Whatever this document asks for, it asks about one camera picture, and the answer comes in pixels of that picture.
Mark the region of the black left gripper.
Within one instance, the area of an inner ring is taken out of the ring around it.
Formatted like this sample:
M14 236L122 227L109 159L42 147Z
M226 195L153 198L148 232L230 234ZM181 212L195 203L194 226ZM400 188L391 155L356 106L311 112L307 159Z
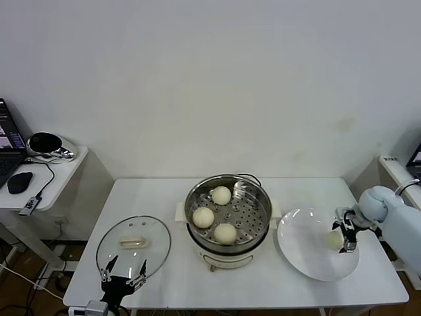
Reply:
M147 280L147 260L145 259L138 276L128 279L123 276L111 276L112 269L118 260L115 255L105 266L100 268L101 275L101 289L104 292L101 298L102 302L106 303L121 303L123 298L132 295L135 290L134 287L142 287Z

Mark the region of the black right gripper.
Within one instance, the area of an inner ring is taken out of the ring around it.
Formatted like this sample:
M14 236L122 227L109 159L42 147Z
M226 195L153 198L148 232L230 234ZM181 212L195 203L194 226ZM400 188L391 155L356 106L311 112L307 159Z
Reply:
M332 225L332 230L341 228L343 235L343 247L339 253L352 253L357 247L357 228L354 226L351 219L343 219L341 223L335 221Z

